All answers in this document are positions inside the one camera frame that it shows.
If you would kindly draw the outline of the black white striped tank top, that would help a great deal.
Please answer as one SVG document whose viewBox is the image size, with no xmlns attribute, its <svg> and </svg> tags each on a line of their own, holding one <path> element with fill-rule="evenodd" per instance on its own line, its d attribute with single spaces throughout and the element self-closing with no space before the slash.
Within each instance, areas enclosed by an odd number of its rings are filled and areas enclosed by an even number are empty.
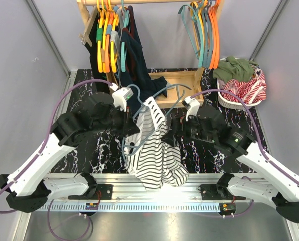
<svg viewBox="0 0 299 241">
<path fill-rule="evenodd" d="M 189 173 L 181 163 L 180 147 L 161 140 L 168 126 L 155 100 L 150 97 L 144 105 L 136 123 L 140 132 L 125 139 L 126 169 L 146 190 L 160 189 L 165 183 L 181 186 L 187 182 Z"/>
</svg>

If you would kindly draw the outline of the blue grey hanger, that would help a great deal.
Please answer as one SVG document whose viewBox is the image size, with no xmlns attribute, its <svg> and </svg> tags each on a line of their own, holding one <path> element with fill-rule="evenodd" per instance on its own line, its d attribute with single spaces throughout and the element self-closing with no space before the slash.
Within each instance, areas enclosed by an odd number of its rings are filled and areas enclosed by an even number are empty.
<svg viewBox="0 0 299 241">
<path fill-rule="evenodd" d="M 190 87 L 183 85 L 183 84 L 169 84 L 167 83 L 166 87 L 160 89 L 158 92 L 152 95 L 152 97 L 155 99 L 158 95 L 161 95 L 164 91 L 167 92 L 167 97 L 165 100 L 156 100 L 156 103 L 159 107 L 159 109 L 165 109 L 166 112 L 164 112 L 165 117 L 168 117 L 171 113 L 171 111 L 174 108 L 181 108 L 180 104 L 181 101 L 184 99 L 185 90 L 182 90 L 182 94 L 179 93 L 179 87 L 192 90 Z M 137 91 L 137 101 L 140 105 L 140 108 L 137 110 L 137 112 L 133 116 L 133 120 L 137 119 L 140 113 L 146 113 L 149 111 L 149 108 L 144 105 L 144 102 L 140 98 L 141 90 L 140 88 L 135 85 L 131 84 L 128 87 L 124 87 L 123 90 L 127 90 L 128 92 L 135 92 Z M 122 139 L 121 144 L 121 152 L 122 152 L 122 158 L 127 163 L 127 157 L 134 154 L 139 149 L 139 146 L 131 146 L 126 144 L 126 138 L 124 137 Z"/>
</svg>

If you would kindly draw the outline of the teal hanger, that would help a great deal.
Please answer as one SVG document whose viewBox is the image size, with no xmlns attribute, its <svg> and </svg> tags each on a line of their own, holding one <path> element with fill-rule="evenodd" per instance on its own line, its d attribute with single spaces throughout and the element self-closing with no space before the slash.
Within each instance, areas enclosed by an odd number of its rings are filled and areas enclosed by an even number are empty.
<svg viewBox="0 0 299 241">
<path fill-rule="evenodd" d="M 191 7 L 190 3 L 181 5 L 181 7 L 178 10 L 178 14 L 181 17 L 182 23 L 185 27 L 186 33 L 189 37 L 191 46 L 194 51 L 195 43 L 194 43 L 194 37 L 193 37 L 192 20 L 191 20 L 190 11 L 189 11 L 190 7 Z M 198 63 L 197 63 L 198 68 L 203 67 L 204 53 L 203 53 L 203 56 L 199 57 L 199 59 L 197 59 L 197 60 L 198 60 Z"/>
</svg>

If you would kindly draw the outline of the red striped tank top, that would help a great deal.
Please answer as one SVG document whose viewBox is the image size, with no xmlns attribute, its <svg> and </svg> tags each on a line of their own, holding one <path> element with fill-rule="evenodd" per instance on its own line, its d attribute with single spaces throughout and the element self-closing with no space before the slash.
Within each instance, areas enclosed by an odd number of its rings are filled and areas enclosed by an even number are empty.
<svg viewBox="0 0 299 241">
<path fill-rule="evenodd" d="M 232 79 L 222 87 L 222 90 L 236 95 L 246 105 L 266 100 L 266 89 L 265 75 L 259 68 L 254 69 L 254 74 L 248 82 Z"/>
</svg>

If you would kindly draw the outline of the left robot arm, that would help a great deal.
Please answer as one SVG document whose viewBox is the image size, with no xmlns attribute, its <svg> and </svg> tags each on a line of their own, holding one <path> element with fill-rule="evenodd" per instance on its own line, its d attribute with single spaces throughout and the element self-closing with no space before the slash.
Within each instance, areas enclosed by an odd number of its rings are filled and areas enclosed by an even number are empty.
<svg viewBox="0 0 299 241">
<path fill-rule="evenodd" d="M 60 115 L 35 153 L 13 173 L 0 175 L 0 189 L 8 192 L 8 206 L 15 211 L 31 213 L 53 199 L 100 197 L 98 183 L 89 173 L 63 179 L 45 176 L 89 135 L 114 132 L 126 137 L 139 133 L 127 105 L 132 96 L 130 88 L 119 89 L 113 94 L 97 92 L 73 112 Z"/>
</svg>

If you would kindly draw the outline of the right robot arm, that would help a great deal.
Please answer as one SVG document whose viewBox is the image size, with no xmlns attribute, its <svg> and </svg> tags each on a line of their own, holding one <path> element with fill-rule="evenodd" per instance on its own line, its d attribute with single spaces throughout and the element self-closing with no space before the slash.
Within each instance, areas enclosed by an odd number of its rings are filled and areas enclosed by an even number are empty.
<svg viewBox="0 0 299 241">
<path fill-rule="evenodd" d="M 204 107 L 194 115 L 172 119 L 162 141 L 175 146 L 178 137 L 211 143 L 268 181 L 261 184 L 225 173 L 216 184 L 218 197 L 252 199 L 274 208 L 285 219 L 299 223 L 299 175 L 266 152 L 248 132 L 227 125 L 220 111 Z"/>
</svg>

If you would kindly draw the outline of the yellow hanger left group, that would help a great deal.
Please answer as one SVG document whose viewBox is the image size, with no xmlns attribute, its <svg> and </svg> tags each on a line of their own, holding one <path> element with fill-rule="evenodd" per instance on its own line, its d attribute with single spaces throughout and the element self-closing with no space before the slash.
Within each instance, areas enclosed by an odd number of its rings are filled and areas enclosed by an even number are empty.
<svg viewBox="0 0 299 241">
<path fill-rule="evenodd" d="M 100 18 L 97 25 L 96 42 L 97 42 L 97 65 L 100 73 L 107 73 L 105 63 L 106 31 L 109 21 L 108 1 L 97 1 L 97 9 Z"/>
</svg>

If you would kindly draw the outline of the orange empty hanger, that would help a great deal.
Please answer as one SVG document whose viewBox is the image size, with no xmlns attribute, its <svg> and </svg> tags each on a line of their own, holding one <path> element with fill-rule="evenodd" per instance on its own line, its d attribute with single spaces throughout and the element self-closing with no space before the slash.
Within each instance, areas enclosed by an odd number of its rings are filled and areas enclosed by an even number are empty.
<svg viewBox="0 0 299 241">
<path fill-rule="evenodd" d="M 218 30 L 218 21 L 217 21 L 217 10 L 220 1 L 215 1 L 211 3 L 211 6 L 208 9 L 208 16 L 210 18 L 210 22 L 212 24 L 212 40 L 213 40 L 213 49 L 211 55 L 211 61 L 209 65 L 209 69 L 216 69 L 218 67 L 219 62 L 219 53 L 220 53 L 220 41 L 219 41 L 219 30 Z"/>
</svg>

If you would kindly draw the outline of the navy garment on rack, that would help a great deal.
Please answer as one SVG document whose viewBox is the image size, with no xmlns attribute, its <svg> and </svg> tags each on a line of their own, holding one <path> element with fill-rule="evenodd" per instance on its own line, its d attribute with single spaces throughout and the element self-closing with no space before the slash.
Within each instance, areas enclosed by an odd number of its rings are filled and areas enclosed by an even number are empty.
<svg viewBox="0 0 299 241">
<path fill-rule="evenodd" d="M 164 77 L 151 79 L 143 54 L 133 7 L 128 6 L 127 10 L 129 11 L 129 25 L 122 29 L 121 37 L 121 43 L 125 45 L 126 71 L 121 73 L 121 84 L 124 87 L 130 84 L 137 85 L 140 88 L 140 99 L 145 101 L 165 88 L 167 81 Z"/>
</svg>

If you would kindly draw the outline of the wooden clothes rack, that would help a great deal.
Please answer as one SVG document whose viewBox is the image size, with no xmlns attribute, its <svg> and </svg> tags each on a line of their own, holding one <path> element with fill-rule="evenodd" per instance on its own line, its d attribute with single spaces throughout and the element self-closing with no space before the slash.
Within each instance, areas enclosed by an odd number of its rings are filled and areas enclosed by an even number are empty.
<svg viewBox="0 0 299 241">
<path fill-rule="evenodd" d="M 202 74 L 205 69 L 209 69 L 212 49 L 213 49 L 213 40 L 212 40 L 212 24 L 210 22 L 210 18 L 208 16 L 208 9 L 211 6 L 210 1 L 201 1 L 203 4 L 202 7 L 202 19 L 203 19 L 203 27 L 204 27 L 204 62 L 203 67 L 198 68 L 194 74 L 193 79 L 190 81 L 191 83 L 185 84 L 184 80 L 181 80 L 180 77 L 177 77 L 177 72 L 171 72 L 168 75 L 163 75 L 165 80 L 169 84 L 184 84 L 191 85 L 192 90 L 187 90 L 179 87 L 179 93 L 182 94 L 182 90 L 185 90 L 185 96 L 190 97 L 194 96 L 195 99 L 202 104 L 204 102 L 204 98 L 198 95 L 198 91 L 200 89 L 200 84 L 198 87 L 195 87 L 196 80 L 201 79 Z M 106 31 L 106 47 L 105 47 L 105 63 L 107 68 L 107 73 L 114 73 L 115 77 L 118 81 L 118 75 L 121 71 L 126 70 L 125 60 L 125 45 L 121 43 L 120 33 L 122 29 L 129 25 L 129 11 L 126 6 L 127 1 L 108 1 L 108 11 L 109 11 L 109 21 L 108 27 Z M 85 26 L 85 30 L 82 34 L 80 34 L 80 38 L 82 44 L 88 43 L 92 46 L 92 42 L 89 38 L 89 34 L 92 29 L 92 25 L 95 21 L 96 16 L 99 16 L 100 13 L 97 9 L 97 1 L 78 1 L 77 2 L 82 20 Z M 219 14 L 221 12 L 223 6 L 223 1 L 220 1 L 218 10 L 217 10 L 217 20 L 219 18 Z M 155 77 L 149 74 L 151 79 L 157 79 L 159 77 Z M 158 97 L 156 100 L 165 100 L 166 97 Z"/>
</svg>

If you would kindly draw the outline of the tan garment on rack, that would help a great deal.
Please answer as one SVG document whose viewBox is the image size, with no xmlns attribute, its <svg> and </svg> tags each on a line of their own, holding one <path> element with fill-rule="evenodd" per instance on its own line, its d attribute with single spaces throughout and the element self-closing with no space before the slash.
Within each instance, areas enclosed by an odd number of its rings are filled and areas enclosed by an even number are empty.
<svg viewBox="0 0 299 241">
<path fill-rule="evenodd" d="M 119 83 L 115 77 L 115 74 L 110 72 L 106 73 L 107 81 L 110 82 L 112 85 L 109 86 L 110 94 L 113 94 L 115 91 L 119 90 Z"/>
</svg>

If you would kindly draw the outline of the black garment on rack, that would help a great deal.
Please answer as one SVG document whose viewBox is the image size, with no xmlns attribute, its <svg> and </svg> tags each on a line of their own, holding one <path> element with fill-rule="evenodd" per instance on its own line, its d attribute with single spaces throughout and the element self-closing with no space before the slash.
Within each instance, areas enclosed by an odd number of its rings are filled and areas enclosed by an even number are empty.
<svg viewBox="0 0 299 241">
<path fill-rule="evenodd" d="M 98 70 L 98 64 L 97 64 L 97 43 L 96 43 L 96 32 L 97 32 L 97 24 L 98 24 L 99 16 L 96 16 L 95 21 L 92 25 L 91 32 L 89 34 L 89 38 L 92 42 L 92 46 L 90 46 L 88 43 L 85 44 L 85 48 L 89 52 L 89 60 L 90 65 L 92 69 L 92 78 L 93 79 L 102 79 L 106 80 L 106 75 L 103 73 L 100 73 Z M 110 94 L 109 87 L 106 83 L 97 82 L 95 83 L 96 90 L 98 92 L 104 92 L 107 94 Z"/>
</svg>

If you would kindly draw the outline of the white laundry basket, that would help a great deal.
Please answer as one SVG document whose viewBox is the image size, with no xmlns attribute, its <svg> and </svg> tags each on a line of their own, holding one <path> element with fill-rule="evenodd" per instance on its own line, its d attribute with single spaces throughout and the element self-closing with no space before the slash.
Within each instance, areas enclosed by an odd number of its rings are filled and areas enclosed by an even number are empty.
<svg viewBox="0 0 299 241">
<path fill-rule="evenodd" d="M 218 79 L 217 79 L 217 84 L 218 84 L 218 89 L 220 89 L 220 90 L 222 90 L 222 87 L 225 85 L 225 83 L 222 80 L 218 80 Z M 234 98 L 232 95 L 234 95 L 234 94 L 227 92 L 227 91 L 225 91 L 224 93 L 223 92 L 218 93 L 219 103 L 225 108 L 230 108 L 230 109 L 235 109 L 235 110 L 243 110 L 244 108 L 243 108 L 242 104 L 236 98 Z M 246 106 L 251 108 L 253 106 L 257 106 L 261 102 L 262 101 L 257 102 L 255 104 L 248 104 Z"/>
</svg>

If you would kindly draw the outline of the olive green shirt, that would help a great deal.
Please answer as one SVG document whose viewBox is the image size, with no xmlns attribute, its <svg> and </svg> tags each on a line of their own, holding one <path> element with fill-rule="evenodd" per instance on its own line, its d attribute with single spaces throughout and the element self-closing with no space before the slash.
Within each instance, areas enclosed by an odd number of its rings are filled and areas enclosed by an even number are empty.
<svg viewBox="0 0 299 241">
<path fill-rule="evenodd" d="M 218 67 L 213 70 L 213 78 L 222 80 L 224 83 L 230 80 L 238 82 L 249 82 L 254 75 L 254 68 L 258 64 L 242 58 L 228 56 L 218 62 Z"/>
</svg>

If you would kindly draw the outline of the aluminium rail base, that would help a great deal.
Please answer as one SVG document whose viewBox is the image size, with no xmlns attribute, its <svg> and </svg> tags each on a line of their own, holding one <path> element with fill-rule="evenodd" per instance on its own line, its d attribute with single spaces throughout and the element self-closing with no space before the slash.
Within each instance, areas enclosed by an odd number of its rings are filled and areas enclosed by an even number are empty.
<svg viewBox="0 0 299 241">
<path fill-rule="evenodd" d="M 226 208 L 254 200 L 277 210 L 298 202 L 298 186 L 279 177 L 263 180 L 257 174 L 190 174 L 179 187 L 164 184 L 157 190 L 146 190 L 129 174 L 95 174 L 100 194 L 90 200 L 61 197 L 47 202 L 39 210 L 80 212 L 218 212 L 234 214 Z"/>
</svg>

